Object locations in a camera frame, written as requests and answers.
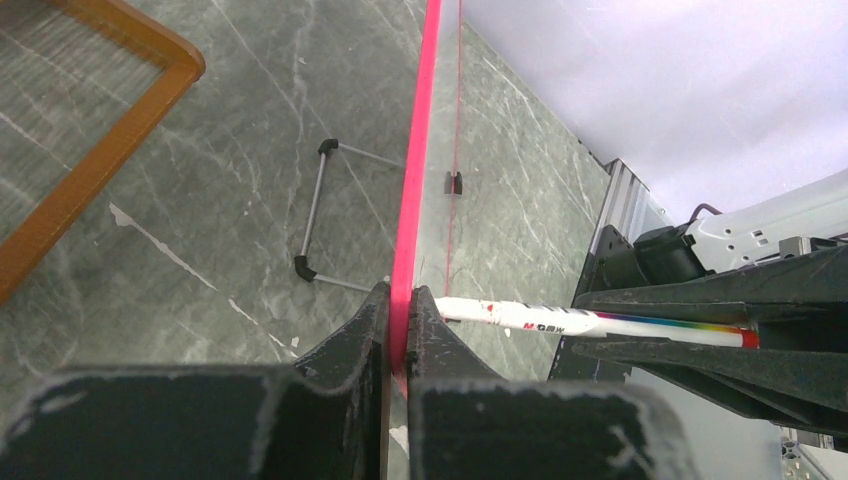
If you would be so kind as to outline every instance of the marble tile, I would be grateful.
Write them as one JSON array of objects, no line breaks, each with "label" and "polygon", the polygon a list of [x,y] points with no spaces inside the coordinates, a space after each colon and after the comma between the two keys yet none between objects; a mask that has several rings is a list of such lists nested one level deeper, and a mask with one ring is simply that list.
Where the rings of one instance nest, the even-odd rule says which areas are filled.
[{"label": "marble tile", "polygon": [[[449,293],[571,303],[609,176],[466,26]],[[545,380],[555,335],[452,323],[509,379]]]},{"label": "marble tile", "polygon": [[[50,369],[287,362],[364,299],[304,282],[292,257],[322,140],[404,157],[423,3],[133,4],[194,43],[207,71],[0,308],[0,424]],[[0,48],[6,58],[2,38]],[[94,81],[96,72],[81,80],[74,65],[39,68],[74,80],[83,96],[109,108],[133,100],[120,85]],[[57,98],[71,102],[62,90]],[[0,105],[6,112],[9,104]],[[49,151],[41,153],[71,157],[45,143],[43,120],[28,124]],[[74,117],[59,120],[73,128]],[[3,139],[19,133],[8,122],[0,129]],[[27,163],[15,167],[41,178],[42,157],[22,155]],[[7,197],[35,203],[43,185],[20,182],[2,165],[6,216]],[[368,285],[389,273],[402,179],[400,169],[333,155],[310,249],[317,270]]]}]

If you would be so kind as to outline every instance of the wooden frame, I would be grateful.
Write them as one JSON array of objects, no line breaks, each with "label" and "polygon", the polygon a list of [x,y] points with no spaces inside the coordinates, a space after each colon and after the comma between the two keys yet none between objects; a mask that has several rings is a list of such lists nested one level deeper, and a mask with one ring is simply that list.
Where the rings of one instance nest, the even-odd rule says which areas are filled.
[{"label": "wooden frame", "polygon": [[0,245],[0,304],[11,296],[206,70],[196,47],[121,0],[49,3],[154,63],[162,69],[162,74]]}]

